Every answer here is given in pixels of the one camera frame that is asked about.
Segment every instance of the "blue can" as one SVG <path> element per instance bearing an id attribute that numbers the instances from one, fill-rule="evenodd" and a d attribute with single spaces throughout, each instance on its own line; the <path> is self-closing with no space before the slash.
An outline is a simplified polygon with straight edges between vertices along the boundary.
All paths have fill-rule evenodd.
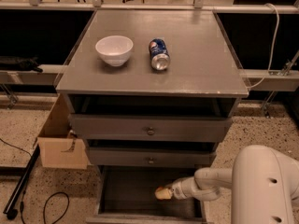
<path id="1" fill-rule="evenodd" d="M 162 71 L 169 66 L 170 57 L 162 39 L 156 38 L 149 43 L 149 53 L 152 68 Z"/>

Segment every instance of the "terrazzo floor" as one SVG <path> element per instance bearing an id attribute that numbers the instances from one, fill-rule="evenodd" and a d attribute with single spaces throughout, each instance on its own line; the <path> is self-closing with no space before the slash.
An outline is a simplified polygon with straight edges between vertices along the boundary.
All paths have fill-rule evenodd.
<path id="1" fill-rule="evenodd" d="M 0 137 L 32 153 L 32 145 L 54 101 L 52 97 L 24 96 L 20 97 L 13 109 L 7 110 L 7 97 L 0 95 Z M 298 160 L 298 127 L 282 104 L 272 104 L 269 111 L 271 119 L 263 115 L 260 104 L 241 103 L 233 116 L 234 123 L 230 131 L 217 149 L 217 158 L 212 167 L 231 168 L 239 150 L 249 145 L 272 147 Z M 23 167 L 28 159 L 28 154 L 0 142 L 0 165 Z M 16 178 L 0 176 L 1 210 L 4 210 L 16 184 Z M 98 185 L 98 174 L 93 166 L 87 170 L 48 169 L 41 166 L 38 158 L 23 199 L 24 220 L 26 223 L 43 223 L 45 201 L 51 194 L 64 191 L 70 197 L 70 204 L 64 218 L 58 223 L 85 223 L 85 218 L 94 213 Z M 206 218 L 215 224 L 229 224 L 231 191 L 221 191 L 222 196 L 217 201 L 205 202 Z M 64 196 L 52 199 L 46 209 L 47 223 L 55 220 L 65 207 Z M 294 207 L 293 213 L 295 223 L 299 223 L 299 208 Z M 21 217 L 18 215 L 14 220 L 7 220 L 7 216 L 1 212 L 0 223 L 21 223 Z"/>

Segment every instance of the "drawer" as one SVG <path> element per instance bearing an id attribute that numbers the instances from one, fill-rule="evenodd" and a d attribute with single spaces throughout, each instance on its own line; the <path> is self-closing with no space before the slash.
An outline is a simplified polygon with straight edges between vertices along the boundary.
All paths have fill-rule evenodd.
<path id="1" fill-rule="evenodd" d="M 71 115 L 84 139 L 213 142 L 223 141 L 232 120 L 168 116 Z"/>
<path id="2" fill-rule="evenodd" d="M 105 167 L 99 192 L 97 215 L 87 223 L 204 224 L 204 209 L 193 198 L 158 201 L 155 190 L 194 169 Z"/>
<path id="3" fill-rule="evenodd" d="M 89 147 L 87 156 L 94 165 L 194 168 L 196 165 L 210 166 L 216 153 Z"/>

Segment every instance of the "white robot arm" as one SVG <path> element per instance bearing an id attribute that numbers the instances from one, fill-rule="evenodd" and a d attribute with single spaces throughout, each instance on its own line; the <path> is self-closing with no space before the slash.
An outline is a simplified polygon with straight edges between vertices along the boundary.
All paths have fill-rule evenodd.
<path id="1" fill-rule="evenodd" d="M 212 201 L 232 190 L 232 224 L 294 224 L 299 204 L 299 162 L 264 146 L 245 147 L 233 169 L 203 168 L 156 190 L 158 199 Z"/>

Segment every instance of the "cabinet top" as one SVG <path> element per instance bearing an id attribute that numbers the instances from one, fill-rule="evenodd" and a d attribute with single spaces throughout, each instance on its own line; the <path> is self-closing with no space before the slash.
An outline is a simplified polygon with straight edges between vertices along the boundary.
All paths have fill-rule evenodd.
<path id="1" fill-rule="evenodd" d="M 96 42 L 124 35 L 134 42 L 122 67 L 100 60 Z M 162 38 L 171 63 L 150 65 L 149 43 Z M 247 97 L 248 90 L 210 11 L 98 10 L 57 86 L 60 93 Z"/>

